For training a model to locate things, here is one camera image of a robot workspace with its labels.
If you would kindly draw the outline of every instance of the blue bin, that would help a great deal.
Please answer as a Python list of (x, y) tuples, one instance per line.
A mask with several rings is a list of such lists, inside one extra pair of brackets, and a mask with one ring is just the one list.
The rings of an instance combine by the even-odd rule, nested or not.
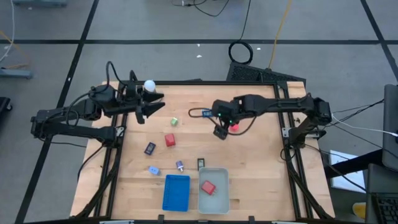
[(187, 212), (191, 178), (187, 175), (166, 175), (163, 210)]

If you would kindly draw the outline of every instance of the wooden table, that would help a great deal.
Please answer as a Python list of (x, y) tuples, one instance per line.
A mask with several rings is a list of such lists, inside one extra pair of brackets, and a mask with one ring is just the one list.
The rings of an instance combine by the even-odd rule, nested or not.
[[(288, 86), (291, 98), (305, 95), (303, 83), (289, 82)], [(295, 220), (286, 164), (280, 158), (282, 138), (277, 113), (258, 117), (246, 134), (228, 136), (225, 141), (213, 135), (212, 122), (188, 116), (190, 108), (211, 107), (216, 99), (229, 101), (245, 94), (275, 98), (272, 86), (159, 85), (157, 91), (164, 93), (166, 105), (144, 125), (137, 124), (133, 114), (128, 116), (112, 219), (156, 220), (159, 214), (164, 214), (166, 220), (248, 220), (250, 215), (256, 220)], [(170, 124), (173, 117), (178, 118), (176, 127)], [(297, 113), (294, 117), (303, 121), (305, 115)], [(240, 131), (250, 121), (241, 121)], [(93, 126), (110, 124), (111, 119), (102, 117)], [(176, 146), (166, 147), (164, 135), (168, 133), (174, 134)], [(157, 145), (151, 156), (144, 154), (149, 142)], [(308, 139), (306, 143), (318, 147), (316, 140)], [(89, 140), (85, 158), (99, 146), (98, 141)], [(320, 153), (310, 147), (301, 152), (308, 189), (325, 211), (334, 216)], [(71, 215), (80, 212), (96, 192), (104, 155), (102, 150), (81, 172)], [(198, 158), (205, 158), (207, 167), (229, 170), (230, 211), (227, 215), (198, 212)], [(166, 174), (181, 174), (175, 166), (177, 160), (184, 163), (183, 174), (191, 177), (188, 212), (162, 210)], [(151, 174), (149, 166), (158, 167), (162, 175)], [(302, 194), (297, 189), (302, 216), (305, 216)], [(101, 214), (108, 201), (107, 192), (103, 201)]]

